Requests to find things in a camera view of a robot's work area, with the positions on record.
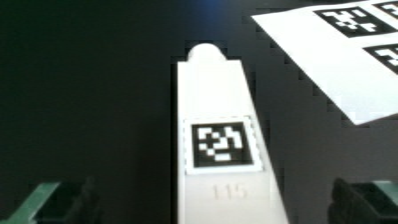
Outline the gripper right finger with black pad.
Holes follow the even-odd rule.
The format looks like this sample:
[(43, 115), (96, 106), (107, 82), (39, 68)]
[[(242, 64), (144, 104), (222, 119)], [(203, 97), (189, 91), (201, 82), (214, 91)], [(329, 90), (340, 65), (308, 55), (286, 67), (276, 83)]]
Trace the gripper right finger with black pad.
[(398, 224), (398, 183), (334, 180), (327, 224)]

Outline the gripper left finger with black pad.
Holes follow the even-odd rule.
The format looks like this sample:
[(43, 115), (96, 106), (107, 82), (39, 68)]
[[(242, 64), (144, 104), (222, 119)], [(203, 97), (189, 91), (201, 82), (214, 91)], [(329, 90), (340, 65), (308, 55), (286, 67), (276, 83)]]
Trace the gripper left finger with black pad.
[(43, 182), (6, 224), (102, 224), (102, 205), (95, 179)]

